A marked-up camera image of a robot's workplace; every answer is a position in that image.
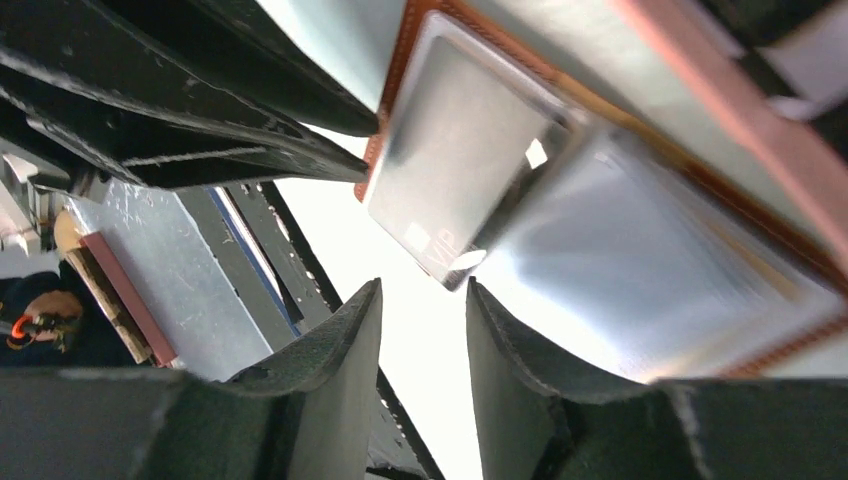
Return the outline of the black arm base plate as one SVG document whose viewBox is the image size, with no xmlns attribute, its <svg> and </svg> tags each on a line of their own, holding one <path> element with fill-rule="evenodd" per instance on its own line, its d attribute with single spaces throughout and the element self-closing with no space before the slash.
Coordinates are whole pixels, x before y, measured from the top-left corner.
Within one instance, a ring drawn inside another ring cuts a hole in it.
<svg viewBox="0 0 848 480">
<path fill-rule="evenodd" d="M 180 201 L 270 348 L 317 327 L 342 299 L 272 182 L 184 191 Z M 440 479 L 443 474 L 384 372 L 376 377 L 366 476 Z"/>
</svg>

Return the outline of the brown leather card holder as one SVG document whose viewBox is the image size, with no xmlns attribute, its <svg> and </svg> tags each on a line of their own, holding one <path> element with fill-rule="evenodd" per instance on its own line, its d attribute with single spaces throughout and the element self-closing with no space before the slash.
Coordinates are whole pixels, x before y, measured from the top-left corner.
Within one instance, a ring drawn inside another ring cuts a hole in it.
<svg viewBox="0 0 848 480">
<path fill-rule="evenodd" d="M 563 151 L 549 141 L 528 151 L 530 168 L 480 232 L 488 249 L 466 279 L 558 346 L 634 382 L 846 375 L 847 278 L 825 250 L 601 95 L 578 63 L 466 2 L 406 3 L 366 153 L 370 178 L 357 190 L 363 205 L 432 9 L 504 48 L 578 121 Z"/>
</svg>

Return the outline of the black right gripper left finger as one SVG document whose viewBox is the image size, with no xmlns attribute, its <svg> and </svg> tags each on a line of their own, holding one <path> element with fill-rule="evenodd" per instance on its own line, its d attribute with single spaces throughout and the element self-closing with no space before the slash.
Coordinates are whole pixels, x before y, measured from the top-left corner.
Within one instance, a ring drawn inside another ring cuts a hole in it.
<svg viewBox="0 0 848 480">
<path fill-rule="evenodd" d="M 183 370 L 1 373 L 5 479 L 361 479 L 382 285 L 227 382 Z"/>
</svg>

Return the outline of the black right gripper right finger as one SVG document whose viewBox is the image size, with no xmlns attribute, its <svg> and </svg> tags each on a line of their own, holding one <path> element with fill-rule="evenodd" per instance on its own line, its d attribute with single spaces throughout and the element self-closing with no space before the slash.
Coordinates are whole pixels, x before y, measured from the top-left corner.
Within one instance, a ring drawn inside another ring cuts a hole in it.
<svg viewBox="0 0 848 480">
<path fill-rule="evenodd" d="M 467 286 L 476 430 L 487 479 L 843 479 L 847 384 L 635 383 L 597 368 Z"/>
</svg>

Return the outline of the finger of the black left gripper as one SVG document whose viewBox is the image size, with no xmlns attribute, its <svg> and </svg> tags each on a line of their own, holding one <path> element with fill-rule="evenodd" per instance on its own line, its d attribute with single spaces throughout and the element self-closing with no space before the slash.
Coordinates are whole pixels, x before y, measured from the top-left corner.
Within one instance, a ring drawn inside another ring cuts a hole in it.
<svg viewBox="0 0 848 480">
<path fill-rule="evenodd" d="M 275 179 L 360 182 L 366 164 L 191 69 L 109 1 L 1 5 L 1 149 L 73 181 L 85 171 L 181 189 Z"/>
<path fill-rule="evenodd" d="M 302 123 L 355 137 L 376 114 L 302 52 L 256 1 L 109 1 L 189 67 Z"/>
</svg>

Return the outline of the black VIP card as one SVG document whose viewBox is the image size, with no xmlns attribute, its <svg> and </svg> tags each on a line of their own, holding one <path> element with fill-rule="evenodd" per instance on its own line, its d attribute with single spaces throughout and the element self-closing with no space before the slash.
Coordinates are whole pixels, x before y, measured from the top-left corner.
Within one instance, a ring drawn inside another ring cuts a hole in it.
<svg viewBox="0 0 848 480">
<path fill-rule="evenodd" d="M 364 195 L 369 215 L 434 280 L 459 287 L 480 239 L 544 142 L 561 152 L 578 121 L 565 100 L 457 16 L 422 19 Z"/>
</svg>

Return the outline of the pink oval plastic tray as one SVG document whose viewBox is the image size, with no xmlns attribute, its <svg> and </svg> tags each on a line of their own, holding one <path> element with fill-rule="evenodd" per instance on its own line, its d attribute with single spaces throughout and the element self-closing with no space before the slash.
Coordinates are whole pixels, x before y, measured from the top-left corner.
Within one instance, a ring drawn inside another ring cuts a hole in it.
<svg viewBox="0 0 848 480">
<path fill-rule="evenodd" d="M 688 1 L 617 1 L 615 9 L 721 128 L 749 150 L 847 266 L 847 166 L 813 129 L 786 119 L 719 46 Z"/>
</svg>

